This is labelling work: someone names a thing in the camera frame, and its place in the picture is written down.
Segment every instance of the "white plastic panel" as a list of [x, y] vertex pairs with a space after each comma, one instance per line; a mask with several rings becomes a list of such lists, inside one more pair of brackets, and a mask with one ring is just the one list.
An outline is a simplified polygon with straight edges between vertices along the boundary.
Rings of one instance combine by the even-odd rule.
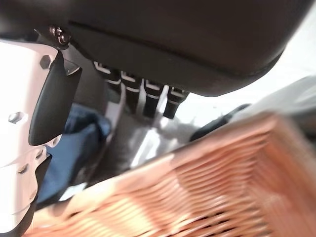
[[[29, 145], [29, 130], [57, 52], [47, 45], [0, 40], [0, 233], [17, 226], [38, 189], [35, 170], [46, 159], [46, 148]], [[45, 55], [50, 63], [43, 69]]]

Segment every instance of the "blue cloth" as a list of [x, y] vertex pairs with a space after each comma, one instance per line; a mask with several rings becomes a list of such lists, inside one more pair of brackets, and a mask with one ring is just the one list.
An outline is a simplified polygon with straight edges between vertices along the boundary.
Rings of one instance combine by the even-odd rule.
[[47, 147], [53, 158], [39, 191], [38, 203], [68, 187], [73, 172], [100, 148], [110, 130], [109, 121], [97, 111], [72, 105], [60, 142], [54, 148]]

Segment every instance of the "blue fabric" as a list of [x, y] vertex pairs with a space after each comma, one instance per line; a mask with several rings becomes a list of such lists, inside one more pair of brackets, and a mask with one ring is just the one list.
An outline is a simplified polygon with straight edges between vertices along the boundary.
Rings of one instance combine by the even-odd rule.
[[111, 130], [109, 121], [97, 111], [73, 104], [63, 136], [54, 148], [53, 155], [39, 191], [38, 203], [67, 188], [75, 166], [84, 164], [94, 154]]

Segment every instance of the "wicker basket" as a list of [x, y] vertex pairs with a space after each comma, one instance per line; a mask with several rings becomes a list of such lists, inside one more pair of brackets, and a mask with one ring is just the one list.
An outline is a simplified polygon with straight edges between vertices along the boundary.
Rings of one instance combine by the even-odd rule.
[[314, 158], [260, 114], [38, 211], [26, 235], [316, 237]]

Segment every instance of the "bolt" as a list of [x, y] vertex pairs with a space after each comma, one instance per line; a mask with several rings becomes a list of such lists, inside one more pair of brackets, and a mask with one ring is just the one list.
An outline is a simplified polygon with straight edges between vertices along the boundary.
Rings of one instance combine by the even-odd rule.
[[65, 32], [61, 27], [50, 27], [50, 33], [58, 39], [61, 45], [66, 45], [70, 42], [70, 35]]
[[60, 27], [52, 26], [50, 27], [50, 32], [53, 36], [60, 37], [63, 33], [63, 29], [61, 29]]
[[64, 33], [60, 37], [58, 37], [58, 42], [62, 45], [66, 45], [70, 42], [70, 35], [67, 33]]

